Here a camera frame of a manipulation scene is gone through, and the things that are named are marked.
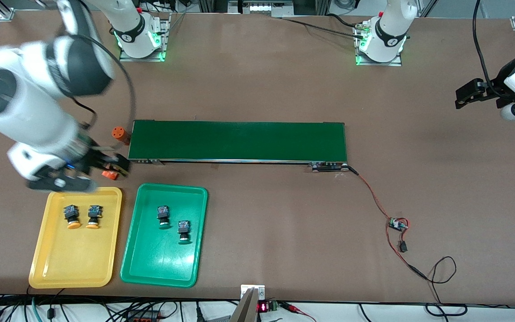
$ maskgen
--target brown table surface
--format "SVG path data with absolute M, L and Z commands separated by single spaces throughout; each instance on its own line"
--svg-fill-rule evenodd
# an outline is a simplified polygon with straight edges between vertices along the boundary
M 108 39 L 105 17 L 94 17 Z M 348 31 L 333 18 L 304 20 Z M 17 12 L 0 23 L 0 45 L 49 40 L 60 25 L 57 12 Z M 437 287 L 441 299 L 515 304 L 515 123 L 500 118 L 494 101 L 454 109 L 454 90 L 482 77 L 470 20 L 415 20 L 401 68 L 357 67 L 350 38 L 264 16 L 188 14 L 172 33 L 165 63 L 125 64 L 138 119 L 344 122 L 350 165 L 392 216 L 411 220 L 407 261 L 423 272 L 444 255 L 458 263 L 452 281 Z M 515 57 L 515 31 L 507 20 L 482 20 L 478 37 L 495 76 Z M 104 97 L 82 99 L 98 112 L 91 133 L 102 144 L 112 144 L 110 129 L 127 119 L 127 85 L 117 77 Z M 67 100 L 63 106 L 89 117 Z M 23 293 L 47 194 L 25 187 L 6 157 L 11 145 L 0 134 L 0 292 Z M 240 284 L 265 284 L 268 296 L 288 300 L 433 301 L 388 246 L 384 216 L 351 173 L 170 164 L 135 165 L 124 181 L 92 177 L 125 195 L 113 278 L 66 293 L 236 298 Z M 193 288 L 119 278 L 145 182 L 209 192 Z M 451 271 L 442 265 L 440 277 Z

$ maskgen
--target power cable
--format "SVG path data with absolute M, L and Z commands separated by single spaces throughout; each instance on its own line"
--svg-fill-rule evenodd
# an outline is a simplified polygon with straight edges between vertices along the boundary
M 285 19 L 285 18 L 280 18 L 280 19 L 284 20 L 284 21 L 291 21 L 291 22 L 294 22 L 295 24 L 300 24 L 300 25 L 312 27 L 312 28 L 315 28 L 315 29 L 327 31 L 329 33 L 334 33 L 334 34 L 339 34 L 339 35 L 346 35 L 347 37 L 352 37 L 352 38 L 357 38 L 357 39 L 363 39 L 363 36 L 361 36 L 361 35 L 349 34 L 349 33 L 344 33 L 342 31 L 337 31 L 337 30 L 333 30 L 333 29 L 327 29 L 327 28 L 324 28 L 324 27 L 307 24 L 306 22 L 303 22 L 303 21 L 297 21 L 297 20 Z
M 362 22 L 358 22 L 356 24 L 349 24 L 349 22 L 346 22 L 345 20 L 341 19 L 340 16 L 337 16 L 337 14 L 334 14 L 334 13 L 328 13 L 326 14 L 325 16 L 328 16 L 328 17 L 334 17 L 336 18 L 341 24 L 344 24 L 345 26 L 347 27 L 351 27 L 351 28 L 354 28 L 356 27 L 356 25 L 360 25 L 362 24 Z
M 363 304 L 360 304 L 360 303 L 359 303 L 359 308 L 361 309 L 361 313 L 363 313 L 363 316 L 364 316 L 365 320 L 366 320 L 367 322 L 372 322 L 372 321 L 370 320 L 370 318 L 368 318 L 367 314 L 365 313 L 365 311 L 364 311 L 364 309 L 363 309 Z
M 484 78 L 486 79 L 486 84 L 490 90 L 496 94 L 500 98 L 509 99 L 510 96 L 504 95 L 497 90 L 494 89 L 494 85 L 492 84 L 492 80 L 488 75 L 488 69 L 486 68 L 486 62 L 484 61 L 484 55 L 480 49 L 480 44 L 478 43 L 478 36 L 476 35 L 476 19 L 478 17 L 478 8 L 480 7 L 481 0 L 476 0 L 476 5 L 474 6 L 474 13 L 472 14 L 472 38 L 474 39 L 474 47 L 476 47 L 476 52 L 478 53 L 478 58 L 480 59 L 480 65 L 482 67 L 482 72 L 484 73 Z
M 456 261 L 454 261 L 454 258 L 452 258 L 452 256 L 444 256 L 442 257 L 441 259 L 439 259 L 435 265 L 433 265 L 433 275 L 431 277 L 431 279 L 429 279 L 424 273 L 422 273 L 419 269 L 417 269 L 415 266 L 409 264 L 405 257 L 403 257 L 403 255 L 397 250 L 397 248 L 393 245 L 393 243 L 391 242 L 391 239 L 390 239 L 390 236 L 388 234 L 388 229 L 391 227 L 391 224 L 397 220 L 398 222 L 401 222 L 403 225 L 404 225 L 404 228 L 400 228 L 399 230 L 402 230 L 401 232 L 401 236 L 400 236 L 400 241 L 401 241 L 401 251 L 402 252 L 405 252 L 407 250 L 406 248 L 406 242 L 404 240 L 404 236 L 406 234 L 406 232 L 409 230 L 410 228 L 410 222 L 408 219 L 406 218 L 391 218 L 391 216 L 389 216 L 386 212 L 386 210 L 384 209 L 384 206 L 383 204 L 380 203 L 380 200 L 379 198 L 376 196 L 376 193 L 375 191 L 372 189 L 371 185 L 369 185 L 368 181 L 362 176 L 360 175 L 355 169 L 353 169 L 351 166 L 349 165 L 344 165 L 343 168 L 345 169 L 348 169 L 349 171 L 351 171 L 353 174 L 355 174 L 357 177 L 359 177 L 359 179 L 361 179 L 361 181 L 363 181 L 363 183 L 367 186 L 367 188 L 369 189 L 369 191 L 371 192 L 371 195 L 372 195 L 372 199 L 374 200 L 376 206 L 378 207 L 378 209 L 380 210 L 380 212 L 386 217 L 387 219 L 387 222 L 386 222 L 386 226 L 384 228 L 384 232 L 385 232 L 385 235 L 387 237 L 387 242 L 388 242 L 388 245 L 391 247 L 391 249 L 395 252 L 395 254 L 401 259 L 401 261 L 403 261 L 403 263 L 405 263 L 405 265 L 411 270 L 413 271 L 413 273 L 415 273 L 416 275 L 418 275 L 419 277 L 421 277 L 421 279 L 424 279 L 425 281 L 427 281 L 428 283 L 431 283 L 432 285 L 432 288 L 433 288 L 433 291 L 435 293 L 435 300 L 437 300 L 438 304 L 442 304 L 442 301 L 440 299 L 440 297 L 438 296 L 438 292 L 436 290 L 436 285 L 437 284 L 445 284 L 445 283 L 448 283 L 452 277 L 454 277 L 454 275 L 456 274 Z M 435 277 L 436 277 L 436 273 L 437 273 L 437 267 L 440 263 L 442 263 L 443 261 L 446 261 L 446 260 L 450 260 L 452 261 L 452 264 L 454 265 L 454 271 L 451 273 L 451 275 L 445 279 L 445 280 L 442 280 L 442 281 L 438 281 L 438 280 L 435 280 Z M 461 308 L 464 308 L 464 311 L 463 312 L 460 312 L 460 313 L 457 313 L 457 314 L 448 314 L 448 313 L 445 313 L 445 311 L 441 308 L 441 306 L 439 306 L 437 303 L 427 303 L 425 304 L 425 309 L 426 311 L 433 315 L 433 316 L 437 316 L 437 317 L 443 317 L 447 322 L 448 322 L 448 317 L 449 316 L 462 316 L 466 313 L 468 313 L 468 307 L 464 304 L 464 305 L 455 305 L 455 306 L 458 306 L 458 307 L 461 307 Z M 433 312 L 431 312 L 429 310 L 429 306 L 435 306 L 441 313 L 440 314 L 435 314 Z

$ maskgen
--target metal mounting plate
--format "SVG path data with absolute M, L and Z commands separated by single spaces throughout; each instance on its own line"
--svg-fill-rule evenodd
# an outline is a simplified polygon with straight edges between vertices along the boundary
M 0 14 L 0 21 L 11 21 L 13 20 L 13 16 L 15 16 L 15 9 L 9 8 L 9 17 L 5 17 L 4 15 Z
M 353 33 L 363 35 L 363 33 L 360 33 L 356 28 L 353 28 Z M 379 63 L 370 59 L 365 53 L 363 53 L 363 51 L 359 50 L 360 43 L 362 41 L 364 40 L 355 38 L 355 63 L 357 66 L 402 66 L 401 53 L 398 53 L 395 59 L 387 63 Z
M 155 51 L 153 51 L 150 55 L 144 58 L 133 58 L 127 55 L 124 50 L 121 47 L 120 55 L 118 57 L 118 60 L 120 61 L 151 61 L 151 62 L 160 62 L 166 60 L 166 48 L 168 47 L 168 31 L 170 29 L 170 18 L 168 20 L 161 20 L 158 17 L 155 17 L 155 20 L 160 21 L 160 24 L 157 24 L 157 27 L 155 28 L 154 32 L 161 32 L 162 35 L 160 35 L 159 39 L 156 39 L 157 41 L 160 41 L 160 47 L 158 47 Z
M 240 287 L 240 289 L 241 289 L 240 298 L 244 297 L 245 292 L 249 288 L 257 288 L 260 301 L 263 301 L 263 300 L 266 299 L 266 286 L 265 285 L 252 285 L 252 284 L 242 284 L 241 285 L 241 287 Z

